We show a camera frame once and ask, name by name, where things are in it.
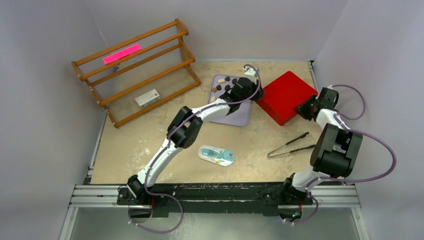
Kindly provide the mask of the red box lid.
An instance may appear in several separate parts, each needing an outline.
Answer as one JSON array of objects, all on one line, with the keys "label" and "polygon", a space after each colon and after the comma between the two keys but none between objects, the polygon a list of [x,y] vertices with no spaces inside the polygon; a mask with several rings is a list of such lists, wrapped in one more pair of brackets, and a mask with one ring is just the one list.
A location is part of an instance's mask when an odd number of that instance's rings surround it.
[{"label": "red box lid", "polygon": [[296,107],[318,92],[292,71],[287,71],[263,88],[264,95],[256,104],[279,126],[296,115]]}]

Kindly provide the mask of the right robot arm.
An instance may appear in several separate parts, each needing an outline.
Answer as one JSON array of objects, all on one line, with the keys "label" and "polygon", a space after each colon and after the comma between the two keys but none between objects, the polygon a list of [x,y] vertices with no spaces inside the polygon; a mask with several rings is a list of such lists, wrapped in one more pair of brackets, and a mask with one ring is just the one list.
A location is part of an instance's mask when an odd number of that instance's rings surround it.
[{"label": "right robot arm", "polygon": [[339,93],[330,85],[296,107],[298,115],[316,122],[322,132],[312,147],[310,165],[286,178],[280,191],[284,202],[303,200],[310,189],[323,181],[345,178],[353,171],[363,136],[345,125],[336,110],[338,100]]}]

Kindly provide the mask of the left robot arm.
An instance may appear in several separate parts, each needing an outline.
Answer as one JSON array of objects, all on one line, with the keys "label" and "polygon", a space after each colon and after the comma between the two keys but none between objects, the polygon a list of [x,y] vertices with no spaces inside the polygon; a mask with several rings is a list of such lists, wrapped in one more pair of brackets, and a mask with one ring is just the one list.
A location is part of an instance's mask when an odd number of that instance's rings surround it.
[{"label": "left robot arm", "polygon": [[151,187],[161,172],[178,153],[196,141],[205,123],[231,115],[242,103],[261,100],[263,95],[259,76],[240,77],[232,88],[215,101],[198,108],[182,107],[168,126],[159,150],[141,171],[128,178],[126,187],[130,199],[142,205],[148,201],[149,195],[154,195]]}]

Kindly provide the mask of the metal tongs with black tips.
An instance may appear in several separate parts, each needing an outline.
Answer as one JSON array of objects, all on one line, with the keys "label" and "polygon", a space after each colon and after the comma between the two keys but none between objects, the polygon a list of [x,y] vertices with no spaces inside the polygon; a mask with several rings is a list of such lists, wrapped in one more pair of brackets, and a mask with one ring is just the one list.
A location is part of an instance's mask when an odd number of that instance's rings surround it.
[{"label": "metal tongs with black tips", "polygon": [[266,154],[266,157],[268,159],[272,159],[272,158],[278,158],[284,155],[291,155],[297,152],[314,149],[316,146],[315,144],[309,144],[309,145],[304,144],[304,145],[298,145],[296,147],[296,144],[300,142],[304,142],[305,138],[308,138],[309,135],[310,135],[309,132],[305,132],[301,134],[300,136],[297,136],[294,139],[287,141],[283,145],[268,152]]}]

